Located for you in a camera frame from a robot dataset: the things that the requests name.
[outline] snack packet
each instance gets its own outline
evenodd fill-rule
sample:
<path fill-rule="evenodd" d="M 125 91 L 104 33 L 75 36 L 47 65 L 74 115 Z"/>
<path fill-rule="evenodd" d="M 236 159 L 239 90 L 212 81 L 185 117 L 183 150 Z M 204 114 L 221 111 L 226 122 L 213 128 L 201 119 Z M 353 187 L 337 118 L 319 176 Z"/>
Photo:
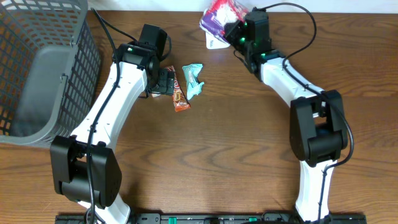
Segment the snack packet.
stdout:
<path fill-rule="evenodd" d="M 228 44 L 223 37 L 225 24 L 233 23 L 237 20 L 243 21 L 248 12 L 248 8 L 235 0 L 214 0 L 208 10 L 205 11 L 199 26 L 206 33 Z"/>
<path fill-rule="evenodd" d="M 173 94 L 173 102 L 174 102 L 174 110 L 175 112 L 183 111 L 186 109 L 191 108 L 189 105 L 187 99 L 185 98 L 184 93 L 182 92 L 180 85 L 178 84 L 177 81 L 177 74 L 175 73 L 174 66 L 168 66 L 166 67 L 168 71 L 173 71 L 175 74 L 174 77 L 174 94 Z"/>
<path fill-rule="evenodd" d="M 191 64 L 182 67 L 184 71 L 185 79 L 187 81 L 187 98 L 191 100 L 194 95 L 201 93 L 201 87 L 205 84 L 204 82 L 198 82 L 198 75 L 203 68 L 202 64 Z"/>

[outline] plastic basket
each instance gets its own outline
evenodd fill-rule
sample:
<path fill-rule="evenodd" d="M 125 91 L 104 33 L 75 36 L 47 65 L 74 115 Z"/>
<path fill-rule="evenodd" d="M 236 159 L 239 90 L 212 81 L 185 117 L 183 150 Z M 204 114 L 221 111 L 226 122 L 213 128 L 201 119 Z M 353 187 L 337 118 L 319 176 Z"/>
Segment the plastic basket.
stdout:
<path fill-rule="evenodd" d="M 0 142 L 49 147 L 89 112 L 101 60 L 87 7 L 86 0 L 1 1 Z"/>

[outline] teal plastic wrapper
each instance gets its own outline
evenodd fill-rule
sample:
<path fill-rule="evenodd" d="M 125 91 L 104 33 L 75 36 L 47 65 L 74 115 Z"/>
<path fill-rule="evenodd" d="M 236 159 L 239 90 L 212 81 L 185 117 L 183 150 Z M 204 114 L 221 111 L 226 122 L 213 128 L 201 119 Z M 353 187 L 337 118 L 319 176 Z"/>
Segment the teal plastic wrapper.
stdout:
<path fill-rule="evenodd" d="M 199 95 L 199 93 L 201 93 L 201 87 L 205 84 L 204 82 L 198 82 L 198 75 L 202 68 L 203 65 L 199 63 L 194 63 L 182 67 L 185 79 L 187 81 L 188 100 L 191 100 L 194 95 Z"/>

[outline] red candy wrapper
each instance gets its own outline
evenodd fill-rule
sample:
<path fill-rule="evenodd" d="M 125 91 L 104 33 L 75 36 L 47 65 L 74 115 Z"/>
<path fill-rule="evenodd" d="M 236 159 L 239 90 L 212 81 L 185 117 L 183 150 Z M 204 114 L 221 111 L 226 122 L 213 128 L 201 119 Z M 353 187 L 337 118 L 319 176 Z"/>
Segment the red candy wrapper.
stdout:
<path fill-rule="evenodd" d="M 184 93 L 182 92 L 180 85 L 178 84 L 177 81 L 177 74 L 175 73 L 174 66 L 168 66 L 165 67 L 168 71 L 173 71 L 174 72 L 174 94 L 173 94 L 173 102 L 174 102 L 174 109 L 175 112 L 183 111 L 186 109 L 191 108 L 191 105 L 189 105 Z"/>

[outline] white background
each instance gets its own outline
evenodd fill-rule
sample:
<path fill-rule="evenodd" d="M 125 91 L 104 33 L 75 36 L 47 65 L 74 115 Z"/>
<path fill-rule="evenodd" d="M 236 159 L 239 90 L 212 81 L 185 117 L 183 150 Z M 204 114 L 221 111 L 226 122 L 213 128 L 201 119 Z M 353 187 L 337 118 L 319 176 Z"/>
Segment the white background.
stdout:
<path fill-rule="evenodd" d="M 211 0 L 88 0 L 98 10 L 135 11 L 204 11 Z M 248 8 L 264 7 L 279 2 L 292 2 L 311 12 L 398 13 L 398 0 L 239 0 Z M 269 11 L 300 12 L 289 6 Z"/>

